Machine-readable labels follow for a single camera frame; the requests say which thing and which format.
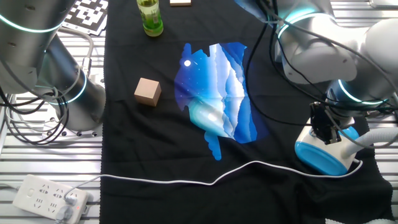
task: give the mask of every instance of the plug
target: plug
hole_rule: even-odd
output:
[[[55,223],[61,223],[62,221],[69,220],[73,215],[73,210],[69,206],[64,206],[60,209],[55,217]]]
[[[90,70],[91,70],[91,58],[85,57],[83,58],[83,71],[87,77],[90,76]]]
[[[67,202],[67,204],[69,204],[71,206],[75,206],[77,203],[77,198],[74,196],[66,196],[65,201]]]

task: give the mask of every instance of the power strip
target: power strip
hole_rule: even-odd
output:
[[[72,217],[65,224],[76,224],[86,208],[88,194],[84,190],[74,189],[69,195],[77,198],[74,206],[68,205],[63,196],[71,187],[50,180],[28,175],[18,190],[13,205],[27,212],[55,220],[58,211],[64,206],[73,210]]]

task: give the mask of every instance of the metal grid surface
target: metal grid surface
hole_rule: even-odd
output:
[[[398,11],[378,10],[370,6],[368,1],[332,1],[337,21],[346,27],[367,27],[381,19],[398,18]],[[81,64],[88,50],[87,41],[59,33],[62,42],[70,53]],[[91,78],[102,85],[105,32],[99,37],[93,36],[95,50],[93,52],[93,66]],[[23,94],[17,97],[18,103],[32,99],[32,95]],[[25,109],[37,106],[25,106]],[[30,121],[43,121],[49,119],[47,110],[49,105],[39,112],[25,116]],[[0,110],[0,122],[4,110]],[[393,116],[369,119],[369,126],[385,128],[395,126]],[[40,138],[28,129],[30,138]],[[43,178],[61,182],[67,185],[76,185],[100,174],[101,170],[101,137],[97,138],[70,138],[60,137],[56,146],[36,147],[24,144],[3,129],[0,134],[0,182],[14,186],[21,185],[27,174],[39,175]],[[394,193],[392,196],[392,211],[398,219],[398,143],[388,149],[377,149],[376,160],[383,177],[390,181]],[[79,224],[98,224],[100,215],[100,180],[82,187],[91,194],[89,199],[90,210],[83,215]],[[12,206],[15,191],[0,190],[0,224],[53,224],[53,221],[38,217],[29,212],[24,212]]]

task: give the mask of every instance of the wire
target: wire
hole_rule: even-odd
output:
[[[44,101],[51,101],[51,100],[57,100],[60,99],[62,97],[64,97],[66,94],[68,94],[70,92],[70,90],[72,90],[73,87],[75,87],[75,85],[78,83],[79,77],[80,77],[80,67],[78,69],[78,76],[75,80],[75,82],[72,84],[71,87],[69,87],[68,89],[64,90],[64,94],[62,96],[58,96],[58,97],[49,97],[49,96],[45,96],[45,95],[41,95],[39,93],[37,93],[34,90],[31,90],[24,82],[22,82],[16,75],[15,73],[11,70],[10,66],[7,64],[6,60],[3,58],[3,56],[0,54],[0,62],[2,63],[2,65],[4,66],[4,68],[6,69],[6,71],[8,72],[8,74],[10,74],[10,76],[14,79],[15,82],[17,82],[21,87],[23,87],[23,89],[25,89],[26,91],[28,91],[29,93],[39,97],[40,99],[43,99]]]
[[[261,4],[261,3],[262,3],[262,2],[261,2],[260,0],[257,0],[257,5],[259,6],[260,10],[261,10],[265,15],[267,15],[267,11],[266,11],[266,9],[264,8],[264,5]],[[273,5],[274,5],[274,9],[275,9],[275,11],[276,11],[276,13],[277,13],[277,5],[276,5],[276,2],[273,2]],[[309,93],[309,92],[307,92],[307,91],[301,89],[301,88],[298,87],[296,84],[292,83],[292,82],[291,82],[289,79],[287,79],[286,76],[277,68],[277,66],[276,66],[276,64],[275,64],[275,62],[274,62],[274,60],[272,59],[272,44],[273,44],[275,32],[276,32],[276,26],[274,26],[273,29],[272,29],[272,34],[271,34],[271,39],[270,39],[270,45],[269,45],[269,57],[270,57],[272,66],[275,68],[275,70],[278,72],[278,74],[279,74],[285,81],[288,82],[289,85],[291,85],[292,87],[296,88],[298,91],[302,92],[303,94],[309,96],[310,98],[312,98],[312,99],[314,99],[314,100],[316,100],[316,101],[322,102],[324,105],[330,106],[330,107],[332,107],[332,108],[338,108],[338,109],[341,109],[341,110],[355,110],[355,111],[375,111],[375,110],[376,110],[375,108],[358,107],[358,106],[348,106],[348,105],[339,106],[339,105],[331,104],[331,103],[326,102],[325,100],[320,99],[319,97],[316,97],[316,96],[312,95],[311,93]],[[280,50],[281,50],[282,54],[285,55],[284,50],[283,50],[282,45],[280,44],[280,42],[279,42],[279,46],[280,46]],[[351,102],[336,101],[336,100],[330,99],[330,98],[327,97],[325,94],[323,94],[322,91],[320,91],[313,83],[311,83],[310,80],[308,80],[308,79],[306,78],[306,76],[305,76],[303,73],[301,73],[301,72],[298,71],[293,65],[291,65],[290,62],[289,62],[287,59],[286,59],[286,61],[287,61],[287,63],[290,65],[290,67],[292,67],[292,69],[294,69],[298,74],[300,74],[306,81],[309,82],[309,84],[311,84],[311,86],[315,87],[315,88],[317,89],[317,91],[320,92],[321,95],[325,96],[328,100],[330,100],[330,101],[335,101],[335,102],[339,102],[339,103],[351,103]],[[393,109],[394,109],[394,108],[388,107],[388,108],[378,108],[377,110],[382,111],[382,110],[393,110]]]
[[[16,99],[16,96],[12,96],[12,97],[11,97],[11,100],[12,100],[12,101],[15,100],[15,99]],[[22,123],[22,124],[24,124],[26,127],[28,127],[29,129],[31,129],[31,130],[33,130],[33,131],[38,131],[38,132],[46,133],[46,132],[49,132],[49,131],[54,130],[54,129],[56,128],[56,126],[55,126],[54,128],[51,128],[51,129],[43,130],[43,129],[33,128],[33,127],[30,126],[29,124],[47,124],[47,123],[51,123],[51,122],[58,122],[58,123],[59,123],[59,122],[62,122],[62,120],[65,118],[65,115],[66,115],[66,114],[64,114],[64,115],[59,119],[59,121],[55,121],[55,120],[52,119],[52,120],[50,120],[50,121],[44,121],[44,122],[40,122],[40,123],[33,123],[33,122],[25,121],[21,114],[17,114],[17,115],[18,115],[18,117],[19,117],[19,120],[13,119],[12,116],[11,116],[11,114],[10,114],[10,109],[9,109],[9,108],[6,109],[6,116],[7,116],[7,118],[10,119],[11,121],[14,121],[14,122],[17,122],[17,123]]]
[[[63,115],[64,115],[64,108],[63,108],[63,107],[65,107],[65,111],[66,111],[67,117],[66,117],[66,120],[65,120],[65,124],[64,124],[63,127],[61,128],[61,131],[59,131],[58,134],[57,134],[53,139],[51,139],[51,140],[48,141],[48,139],[50,139],[51,137],[53,137],[53,136],[55,135],[55,133],[58,131],[58,129],[59,129],[60,125],[61,125],[61,122],[59,122],[59,123],[56,125],[56,128],[55,128],[55,131],[54,131],[54,132],[52,132],[49,136],[47,136],[46,138],[44,138],[44,139],[42,139],[42,140],[39,140],[39,141],[31,141],[30,139],[26,138],[26,137],[19,131],[19,129],[18,129],[18,127],[15,125],[15,123],[14,123],[14,122],[10,122],[10,120],[6,118],[6,125],[7,125],[7,128],[9,129],[10,133],[11,133],[16,139],[18,139],[18,140],[20,140],[20,141],[22,141],[22,142],[24,142],[24,143],[29,143],[29,144],[33,144],[33,145],[37,145],[37,146],[43,146],[43,145],[47,145],[47,144],[53,143],[53,142],[62,134],[63,130],[66,128],[66,125],[67,125],[68,122],[69,122],[68,103],[66,102],[65,98],[62,98],[61,100],[60,100],[60,99],[57,99],[58,105],[59,105],[59,107],[60,107],[60,114],[61,114],[61,117],[63,117]],[[19,135],[20,137],[22,137],[22,138],[20,138],[20,137],[12,130],[10,123],[13,125],[13,127],[14,127],[14,129],[17,131],[18,135]]]
[[[39,101],[39,100],[40,100],[40,98],[37,97],[37,98],[34,98],[33,100],[29,100],[29,101],[26,101],[26,102],[23,102],[23,103],[11,104],[11,106],[25,106],[25,105],[29,105],[29,104],[34,103],[34,102]],[[4,103],[0,103],[0,106],[6,106],[6,107],[8,107],[8,106],[7,106],[6,104],[4,104]]]
[[[0,186],[2,186],[2,185],[6,186],[6,187],[9,187],[9,188],[12,188],[12,189],[17,190],[17,191],[19,190],[19,187],[14,187],[14,186],[9,185],[9,184],[0,183]]]
[[[81,183],[81,184],[78,184],[78,185],[72,187],[68,192],[65,193],[65,195],[63,196],[63,198],[66,199],[67,195],[68,195],[72,190],[74,190],[74,189],[76,189],[76,188],[78,188],[78,187],[81,187],[81,186],[83,186],[83,185],[85,185],[85,184],[87,184],[87,183],[90,183],[90,182],[92,182],[92,181],[94,181],[94,180],[96,180],[96,179],[98,179],[98,178],[100,178],[100,177],[110,177],[110,178],[115,178],[115,179],[120,179],[120,180],[131,180],[131,181],[145,182],[145,183],[150,183],[150,184],[198,184],[198,185],[212,186],[212,185],[215,185],[215,184],[216,184],[219,180],[221,180],[222,178],[226,177],[227,175],[230,175],[230,174],[232,174],[232,173],[234,173],[234,172],[236,172],[236,171],[238,171],[238,170],[240,170],[240,169],[242,169],[242,168],[244,168],[244,167],[246,167],[246,166],[248,166],[248,165],[250,165],[250,164],[261,164],[261,165],[265,165],[265,166],[268,166],[268,167],[273,167],[273,168],[276,168],[276,169],[282,169],[282,170],[287,170],[287,171],[295,172],[296,174],[300,174],[300,175],[303,175],[303,176],[305,176],[305,177],[340,179],[340,178],[349,177],[349,176],[355,174],[355,173],[362,167],[362,165],[363,165],[363,161],[358,161],[358,162],[359,162],[359,164],[358,164],[357,168],[355,168],[355,170],[351,171],[350,173],[345,174],[345,175],[340,175],[340,176],[332,176],[332,175],[312,175],[312,174],[306,174],[306,173],[303,173],[303,172],[301,172],[301,171],[298,171],[298,170],[295,170],[295,169],[292,169],[292,168],[289,168],[289,167],[278,166],[278,165],[269,164],[269,163],[262,162],[262,161],[251,161],[251,162],[248,162],[248,163],[246,163],[246,164],[244,164],[244,165],[242,165],[242,166],[240,166],[240,167],[238,167],[238,168],[235,168],[235,169],[233,169],[233,170],[231,170],[231,171],[226,172],[225,174],[219,176],[216,180],[214,180],[213,182],[210,182],[210,183],[208,183],[208,182],[192,181],[192,180],[168,180],[168,181],[162,181],[162,180],[147,180],[147,179],[137,179],[137,178],[129,178],[129,177],[118,177],[118,176],[115,176],[115,175],[102,174],[102,175],[99,175],[99,176],[97,176],[97,177],[95,177],[95,178],[92,178],[91,180],[87,180],[87,181],[84,182],[84,183]]]
[[[263,2],[260,2],[260,4],[264,7],[264,9],[265,9],[270,15],[272,15],[272,16],[273,16],[274,18],[276,18],[277,20],[282,21],[284,24],[288,25],[289,27],[293,27],[293,28],[295,28],[295,29],[297,29],[297,30],[299,30],[299,31],[302,31],[302,32],[306,33],[306,34],[309,34],[309,35],[313,35],[313,36],[315,36],[315,37],[318,37],[319,39],[322,39],[322,40],[324,40],[324,41],[327,41],[327,42],[329,42],[329,43],[331,43],[331,44],[335,44],[335,45],[337,45],[337,46],[339,46],[339,47],[341,47],[341,48],[343,48],[343,49],[345,49],[345,50],[348,50],[348,51],[351,52],[352,54],[357,55],[359,58],[363,59],[363,60],[366,61],[367,63],[370,63],[372,66],[374,66],[374,67],[383,75],[383,77],[387,80],[387,82],[388,82],[388,83],[390,84],[390,86],[394,89],[394,91],[395,91],[395,92],[398,92],[398,87],[394,84],[394,82],[392,81],[392,79],[389,77],[390,74],[387,74],[380,66],[376,65],[372,60],[368,59],[368,58],[365,57],[363,54],[361,54],[361,53],[359,53],[358,51],[353,50],[353,49],[351,49],[351,48],[345,46],[344,44],[341,44],[341,43],[339,43],[339,42],[337,42],[337,41],[335,41],[335,40],[332,40],[332,39],[329,39],[329,38],[327,38],[327,37],[325,37],[325,36],[322,36],[322,35],[320,35],[320,34],[311,32],[311,31],[309,31],[309,30],[307,30],[307,29],[304,29],[304,28],[301,28],[301,27],[299,27],[299,26],[296,26],[295,24],[291,24],[290,22],[287,22],[285,19],[279,17],[277,14],[275,14],[274,12],[272,12],[272,11],[268,8],[268,6],[267,6],[266,4],[264,4]]]
[[[24,115],[35,113],[35,112],[38,111],[38,110],[44,105],[44,103],[45,103],[44,101],[41,102],[41,103],[38,105],[38,107],[36,107],[35,109],[33,109],[33,110],[31,110],[31,111],[21,111],[21,110],[18,110],[18,109],[16,109],[15,107],[13,107],[13,106],[10,104],[10,102],[9,102],[9,100],[7,99],[6,95],[4,94],[4,92],[3,92],[2,88],[1,88],[1,86],[0,86],[0,98],[3,100],[4,104],[7,105],[8,108],[10,108],[11,110],[13,110],[13,111],[16,112],[16,113],[24,114]]]
[[[349,136],[343,131],[343,129],[342,129],[342,128],[337,124],[337,122],[333,119],[333,117],[332,117],[332,115],[331,115],[329,109],[326,109],[326,110],[325,110],[325,113],[326,113],[326,115],[329,117],[329,119],[330,119],[330,121],[333,123],[333,125],[337,128],[337,130],[338,130],[344,137],[346,137],[348,140],[350,140],[350,141],[351,141],[352,143],[354,143],[355,145],[361,146],[361,147],[363,147],[363,148],[365,148],[365,149],[382,149],[382,148],[385,148],[385,147],[388,147],[388,146],[392,145],[394,142],[396,142],[396,141],[398,140],[398,135],[396,135],[396,136],[395,136],[393,139],[391,139],[388,143],[386,143],[386,144],[384,144],[384,145],[382,145],[382,146],[367,146],[367,145],[361,144],[361,143],[355,141],[353,138],[349,137]]]
[[[267,115],[267,114],[265,114],[264,112],[262,112],[261,109],[258,107],[258,105],[256,104],[256,102],[255,102],[255,101],[253,100],[253,98],[252,98],[251,92],[250,92],[250,90],[249,90],[249,69],[250,69],[250,63],[251,63],[251,60],[253,59],[254,54],[256,53],[257,47],[258,47],[258,45],[260,44],[261,39],[262,39],[264,33],[265,33],[266,30],[267,30],[267,26],[268,26],[268,24],[265,24],[264,27],[262,28],[261,33],[260,33],[260,36],[257,38],[257,41],[256,41],[256,43],[254,44],[253,50],[252,50],[252,52],[250,53],[250,56],[249,56],[249,59],[248,59],[248,64],[246,65],[246,72],[245,72],[245,74],[246,74],[246,82],[245,82],[245,83],[246,83],[246,91],[247,91],[247,93],[248,93],[248,97],[249,97],[249,99],[250,99],[250,102],[251,102],[251,104],[255,107],[255,109],[256,109],[260,114],[262,114],[263,116],[265,116],[266,118],[268,118],[268,119],[270,119],[270,120],[272,120],[272,121],[275,121],[275,122],[278,122],[278,123],[282,123],[282,124],[294,125],[294,126],[306,126],[306,125],[310,125],[310,124],[290,123],[290,122],[281,121],[281,120],[272,118],[272,117],[270,117],[269,115]]]
[[[87,52],[87,56],[86,57],[91,58],[91,55],[93,54],[93,50],[94,50],[94,41],[88,34],[86,34],[84,32],[80,32],[78,30],[65,28],[65,27],[59,28],[58,31],[64,32],[64,33],[67,33],[67,34],[78,35],[78,36],[86,39],[88,41],[89,45],[90,45],[89,48],[88,48],[88,52]]]

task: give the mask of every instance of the blue printed graphic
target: blue printed graphic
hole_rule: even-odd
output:
[[[240,43],[210,46],[192,53],[186,44],[175,77],[175,99],[181,110],[187,106],[193,124],[205,130],[205,140],[214,158],[221,159],[218,136],[247,143],[268,134],[246,91]]]

